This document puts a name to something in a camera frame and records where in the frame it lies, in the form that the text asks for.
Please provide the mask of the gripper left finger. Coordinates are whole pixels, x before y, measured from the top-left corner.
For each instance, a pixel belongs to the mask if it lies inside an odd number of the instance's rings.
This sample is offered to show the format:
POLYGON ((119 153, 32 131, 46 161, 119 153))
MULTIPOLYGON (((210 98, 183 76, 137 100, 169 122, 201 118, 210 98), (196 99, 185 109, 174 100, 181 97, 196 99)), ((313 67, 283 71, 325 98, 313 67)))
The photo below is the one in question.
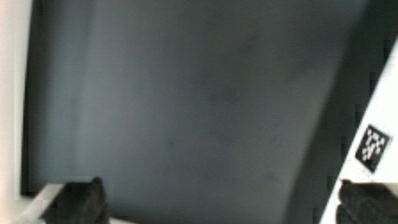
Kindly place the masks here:
POLYGON ((23 212, 23 224, 110 224, 100 177, 45 186, 23 212))

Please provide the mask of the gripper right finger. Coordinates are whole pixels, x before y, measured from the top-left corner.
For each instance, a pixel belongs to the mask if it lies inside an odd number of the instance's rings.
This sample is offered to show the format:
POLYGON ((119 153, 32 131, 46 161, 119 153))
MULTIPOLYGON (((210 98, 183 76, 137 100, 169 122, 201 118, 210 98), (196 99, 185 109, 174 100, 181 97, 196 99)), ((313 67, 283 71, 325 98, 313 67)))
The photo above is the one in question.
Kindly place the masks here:
POLYGON ((336 224, 398 224, 398 196, 382 183, 345 180, 338 197, 336 224))

